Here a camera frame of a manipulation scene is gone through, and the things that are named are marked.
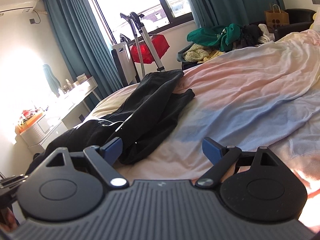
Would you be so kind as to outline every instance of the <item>window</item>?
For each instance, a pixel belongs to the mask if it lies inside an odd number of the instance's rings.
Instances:
[[[127,21],[120,18],[120,13],[143,14],[141,21],[146,30],[152,34],[193,20],[187,0],[93,0],[93,2],[115,43],[120,42],[120,34],[133,40],[131,28]]]

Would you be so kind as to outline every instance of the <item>brown paper bag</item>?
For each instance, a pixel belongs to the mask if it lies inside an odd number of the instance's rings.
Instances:
[[[270,10],[264,11],[264,15],[266,18],[267,26],[273,30],[276,27],[290,24],[289,14],[286,13],[285,11],[281,10],[279,5],[277,5],[277,4],[274,4],[273,6],[271,6],[271,4],[270,4]]]

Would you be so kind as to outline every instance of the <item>cable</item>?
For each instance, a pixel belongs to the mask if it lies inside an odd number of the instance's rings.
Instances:
[[[39,24],[41,22],[41,18],[40,18],[39,14],[36,11],[34,11],[34,12],[38,15],[39,20],[40,20],[38,23],[35,22],[35,24]]]

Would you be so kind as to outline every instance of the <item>black device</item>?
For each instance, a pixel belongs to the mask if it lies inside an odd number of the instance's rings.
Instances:
[[[114,158],[106,161],[121,152],[120,138],[77,153],[57,148],[28,178],[16,180],[27,221],[12,233],[0,232],[0,239],[311,240],[315,235],[297,220],[307,200],[304,185],[267,147],[242,152],[205,138],[203,152],[214,166],[195,185],[135,180],[130,186],[110,165]],[[233,165],[235,174],[221,182]],[[251,167],[236,173],[241,166]]]

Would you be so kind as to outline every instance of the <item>black pants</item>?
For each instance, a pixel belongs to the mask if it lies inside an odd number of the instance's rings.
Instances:
[[[147,74],[114,113],[82,123],[53,140],[46,151],[34,159],[27,174],[57,147],[67,147],[70,152],[82,151],[91,145],[102,146],[114,137],[123,141],[119,157],[122,164],[146,158],[173,131],[179,113],[195,96],[191,89],[182,94],[172,93],[183,75],[182,70]]]

